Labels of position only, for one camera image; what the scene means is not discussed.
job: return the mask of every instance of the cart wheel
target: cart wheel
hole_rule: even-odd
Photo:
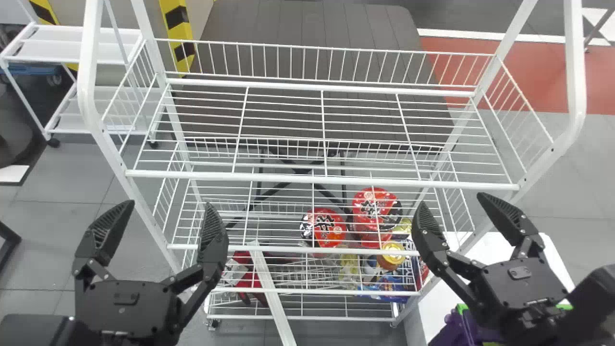
[[[62,84],[62,75],[61,74],[53,74],[52,76],[47,76],[47,84],[49,86],[60,86]]]
[[[216,329],[220,327],[220,323],[222,323],[222,321],[220,320],[209,320],[209,323],[208,323],[209,331],[210,332],[216,331]]]
[[[60,140],[57,138],[52,138],[47,141],[47,145],[52,148],[58,148],[60,146]]]

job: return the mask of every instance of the canned drink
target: canned drink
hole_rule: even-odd
[[[403,251],[404,248],[400,243],[394,243],[390,241],[383,244],[382,250]],[[387,272],[392,272],[396,270],[397,267],[399,267],[399,265],[403,263],[403,261],[406,260],[406,257],[404,255],[377,255],[376,259],[378,260],[378,264],[380,265],[380,267],[382,267],[382,269],[386,270]]]
[[[380,248],[392,237],[392,229],[402,219],[402,204],[397,197],[380,187],[357,192],[352,200],[354,230],[363,247]]]
[[[311,247],[336,247],[346,237],[344,219],[329,208],[314,208],[303,215],[301,239]]]

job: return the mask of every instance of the white shelf unit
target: white shelf unit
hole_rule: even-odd
[[[83,27],[41,25],[34,18],[30,18],[30,20],[31,22],[0,53],[0,67],[4,70],[12,87],[21,98],[46,141],[49,141],[53,134],[89,134],[90,131],[85,126],[77,105],[76,83],[73,83],[47,124],[41,124],[27,97],[9,70],[9,65],[13,63],[62,64],[66,74],[75,82],[73,74],[67,69],[66,64],[79,63]],[[143,35],[138,29],[118,28],[115,31],[114,28],[100,28],[97,37],[101,52],[97,60],[99,64],[126,66],[126,71],[129,68],[132,71],[122,81],[124,83],[122,89],[118,89],[117,86],[96,86],[94,97],[97,109],[101,114],[105,114],[108,130],[112,134],[125,135],[130,131],[131,134],[144,135],[149,122],[147,119],[136,122],[135,114],[140,110],[141,104],[144,105],[143,112],[149,115],[153,114],[151,108],[155,107],[156,104],[151,105],[151,101],[148,100],[146,95],[148,86],[143,85],[143,81],[149,79],[145,75],[153,73],[153,71],[145,70],[147,56],[143,52]],[[123,47],[119,46],[118,40],[122,42]],[[116,100],[111,105],[111,109],[107,110],[106,108],[116,93],[120,96],[115,97]]]
[[[325,294],[281,294],[286,317],[317,321],[395,321],[392,304],[363,297]],[[207,316],[216,320],[273,320],[271,309],[256,299],[246,306],[233,293],[214,292],[206,301]]]
[[[156,71],[145,84],[159,99],[138,157],[127,167],[91,96],[102,7],[88,0],[89,44],[82,45],[77,99],[173,270],[194,263],[203,205],[212,203],[227,225],[229,258],[249,252],[255,273],[265,277],[262,287],[255,280],[249,287],[221,283],[205,304],[211,316],[272,318],[285,337],[292,332],[284,319],[361,317],[354,315],[360,307],[309,313],[333,296],[336,304],[374,304],[396,326],[416,304],[357,296],[417,301],[437,280],[428,277],[418,291],[367,291],[340,278],[342,258],[412,259],[418,252],[364,248],[350,235],[335,248],[303,246],[300,220],[327,207],[357,233],[354,194],[385,188],[410,217],[425,201],[451,248],[467,252],[491,227],[474,224],[464,192],[495,191],[518,201],[574,142],[585,117],[579,1],[565,5],[570,117],[561,135],[547,131],[502,62],[535,3],[523,2],[495,54],[463,54],[154,39],[143,1],[132,0],[149,68]],[[192,66],[165,70],[160,43],[169,45],[168,54],[177,47],[193,51]],[[123,148],[129,135],[121,138]],[[161,143],[158,149],[145,145],[151,138]],[[160,181],[153,208],[135,183],[142,178]],[[313,258],[319,254],[330,258]],[[290,262],[273,261],[282,257]],[[416,280],[415,274],[407,272],[406,279]],[[265,293],[275,304],[268,312],[254,303],[244,307],[233,292]]]

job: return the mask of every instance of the green object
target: green object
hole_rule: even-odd
[[[562,310],[572,310],[573,309],[573,306],[570,304],[557,304],[557,307]],[[455,306],[455,310],[457,310],[457,313],[463,316],[463,312],[468,310],[468,307],[466,304],[457,304]],[[506,346],[506,345],[500,344],[499,342],[484,342],[483,346]]]
[[[463,315],[463,312],[468,310],[468,307],[466,304],[457,304],[457,306],[455,306],[455,309],[457,310],[457,313]]]

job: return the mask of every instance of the yellow and black striped pole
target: yellow and black striped pole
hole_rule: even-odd
[[[159,0],[162,18],[171,40],[192,40],[186,0]],[[178,72],[189,72],[194,60],[194,43],[171,41],[171,50]]]
[[[32,5],[36,16],[39,17],[41,24],[60,25],[58,17],[55,16],[54,10],[51,8],[51,4],[49,4],[49,0],[30,0],[30,5]],[[66,67],[77,71],[79,64],[67,63]]]

